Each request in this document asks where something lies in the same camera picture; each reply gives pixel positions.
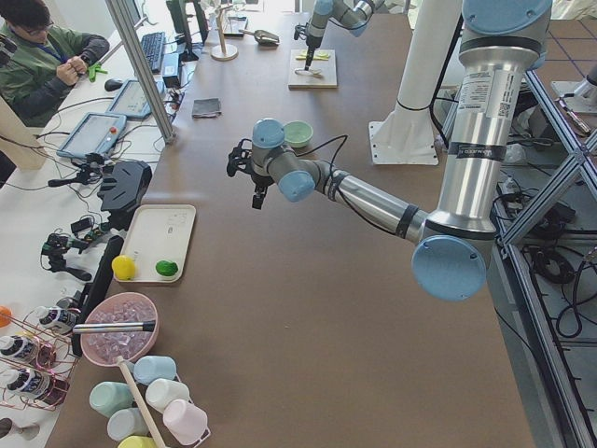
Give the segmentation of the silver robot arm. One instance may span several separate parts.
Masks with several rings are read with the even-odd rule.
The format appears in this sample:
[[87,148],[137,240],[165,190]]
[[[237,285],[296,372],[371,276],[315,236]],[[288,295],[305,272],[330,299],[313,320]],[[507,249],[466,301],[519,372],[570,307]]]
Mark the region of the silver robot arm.
[[369,125],[378,163],[428,162],[433,103],[451,56],[465,69],[438,204],[432,212],[377,189],[332,161],[298,156],[276,119],[259,120],[251,147],[235,147],[227,172],[248,174],[260,208],[276,185],[292,203],[319,191],[373,227],[415,244],[411,267],[430,295],[461,301],[484,285],[494,243],[490,219],[524,75],[545,59],[549,1],[426,1],[410,42],[396,106]]
[[298,39],[301,35],[306,38],[307,53],[304,70],[310,70],[314,54],[321,47],[326,26],[331,19],[353,35],[359,36],[365,31],[372,15],[383,4],[384,2],[379,0],[364,0],[357,1],[353,7],[349,7],[343,1],[317,0],[307,23],[295,27],[294,38]]

